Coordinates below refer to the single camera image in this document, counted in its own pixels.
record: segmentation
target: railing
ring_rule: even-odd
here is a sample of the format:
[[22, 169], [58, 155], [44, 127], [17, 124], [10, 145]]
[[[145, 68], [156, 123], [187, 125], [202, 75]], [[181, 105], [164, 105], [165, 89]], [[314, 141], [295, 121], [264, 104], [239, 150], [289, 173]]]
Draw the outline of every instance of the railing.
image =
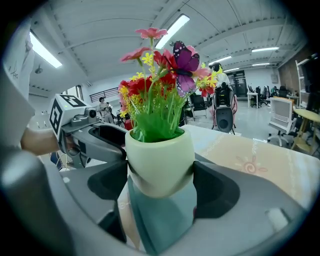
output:
[[107, 99], [109, 97], [116, 96], [116, 95], [118, 95], [118, 88], [117, 87], [109, 89], [109, 90], [97, 92], [95, 94], [91, 94], [90, 99], [91, 99], [91, 102], [93, 103], [93, 102], [98, 102], [99, 98], [101, 98], [101, 97], [104, 97]]

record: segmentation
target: camera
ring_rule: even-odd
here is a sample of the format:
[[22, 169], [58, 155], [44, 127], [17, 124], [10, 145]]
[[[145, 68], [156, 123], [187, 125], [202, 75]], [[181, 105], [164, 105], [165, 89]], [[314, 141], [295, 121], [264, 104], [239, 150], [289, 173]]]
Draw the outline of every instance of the camera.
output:
[[228, 85], [223, 82], [221, 87], [215, 89], [215, 106], [219, 107], [220, 105], [226, 105], [227, 107], [231, 106], [230, 93], [232, 90]]

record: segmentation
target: green cloth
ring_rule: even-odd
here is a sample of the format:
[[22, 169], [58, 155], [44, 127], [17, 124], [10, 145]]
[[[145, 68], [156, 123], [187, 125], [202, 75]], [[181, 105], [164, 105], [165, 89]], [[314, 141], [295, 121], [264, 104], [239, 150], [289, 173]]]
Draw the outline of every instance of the green cloth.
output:
[[166, 198], [144, 195], [128, 177], [131, 207], [145, 251], [158, 255], [188, 231], [194, 220], [197, 191], [193, 179]]

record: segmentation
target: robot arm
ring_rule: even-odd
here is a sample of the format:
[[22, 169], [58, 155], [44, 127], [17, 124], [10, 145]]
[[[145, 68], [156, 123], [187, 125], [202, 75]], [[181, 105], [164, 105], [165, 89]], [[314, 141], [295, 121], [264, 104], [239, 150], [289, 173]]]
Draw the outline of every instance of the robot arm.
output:
[[[97, 118], [95, 108], [73, 95], [56, 94], [52, 101], [49, 122], [61, 151], [73, 161], [75, 168], [84, 168], [92, 158], [113, 162], [126, 159], [121, 147], [126, 129]], [[72, 137], [75, 147], [68, 150], [66, 137]]]

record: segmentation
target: white chair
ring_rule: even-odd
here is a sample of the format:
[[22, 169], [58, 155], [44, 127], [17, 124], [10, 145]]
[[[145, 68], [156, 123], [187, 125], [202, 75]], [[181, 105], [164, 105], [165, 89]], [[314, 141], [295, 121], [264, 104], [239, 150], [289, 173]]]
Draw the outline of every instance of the white chair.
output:
[[281, 136], [281, 133], [288, 134], [295, 127], [296, 118], [292, 120], [292, 101], [284, 98], [270, 98], [271, 120], [269, 126], [278, 130], [277, 135], [269, 133], [268, 142], [273, 138], [278, 138], [279, 146], [282, 147], [282, 140], [289, 145], [288, 140]]

